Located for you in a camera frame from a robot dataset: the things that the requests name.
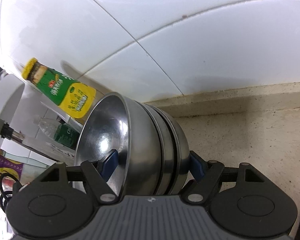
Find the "steel bowl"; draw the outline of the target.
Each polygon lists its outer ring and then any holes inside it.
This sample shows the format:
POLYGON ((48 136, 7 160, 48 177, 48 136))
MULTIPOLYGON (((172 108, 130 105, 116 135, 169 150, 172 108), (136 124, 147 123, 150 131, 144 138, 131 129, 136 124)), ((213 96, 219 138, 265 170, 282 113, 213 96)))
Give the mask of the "steel bowl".
POLYGON ((178 194, 185 184, 189 167, 190 158, 189 144, 183 129, 179 123, 165 111, 152 106, 161 116, 170 132, 174 149, 174 166, 172 172, 172 182, 167 194, 178 194))
POLYGON ((75 164, 119 154, 107 184, 115 194, 152 195, 161 178, 161 147, 146 110, 119 93, 105 95, 85 122, 76 148, 75 164))
POLYGON ((173 185, 174 147, 170 129, 165 119, 152 107, 141 104, 149 114, 157 130, 161 148, 161 178, 159 179, 157 195, 169 194, 173 185))

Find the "green yellow oyster sauce bottle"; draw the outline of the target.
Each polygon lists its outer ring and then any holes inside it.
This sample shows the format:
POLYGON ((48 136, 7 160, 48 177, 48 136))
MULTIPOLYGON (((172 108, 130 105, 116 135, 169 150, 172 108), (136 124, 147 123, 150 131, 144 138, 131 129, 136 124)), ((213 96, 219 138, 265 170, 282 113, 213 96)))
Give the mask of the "green yellow oyster sauce bottle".
POLYGON ((30 81, 56 106, 74 119, 82 119, 93 106, 97 90, 32 58, 22 70, 30 81))

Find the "purple label soy bottle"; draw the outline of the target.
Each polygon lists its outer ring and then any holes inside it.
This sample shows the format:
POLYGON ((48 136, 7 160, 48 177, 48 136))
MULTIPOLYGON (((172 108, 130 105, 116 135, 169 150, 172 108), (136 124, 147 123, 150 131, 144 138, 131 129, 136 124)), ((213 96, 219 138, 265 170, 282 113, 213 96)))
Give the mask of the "purple label soy bottle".
POLYGON ((0 175, 7 172, 20 180, 24 163, 5 158, 0 150, 0 175))

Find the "white two-tier spice rack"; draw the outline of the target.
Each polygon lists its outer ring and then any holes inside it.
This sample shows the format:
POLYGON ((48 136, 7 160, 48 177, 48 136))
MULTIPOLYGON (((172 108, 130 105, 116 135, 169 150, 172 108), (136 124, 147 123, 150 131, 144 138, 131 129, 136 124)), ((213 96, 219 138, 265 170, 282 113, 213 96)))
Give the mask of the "white two-tier spice rack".
POLYGON ((7 128, 7 139, 15 142, 23 148, 44 156, 52 161, 64 162, 68 166, 74 166, 75 152, 56 143, 40 141, 15 131, 11 121, 21 100, 25 83, 13 74, 8 74, 0 81, 0 148, 4 141, 4 129, 7 128))

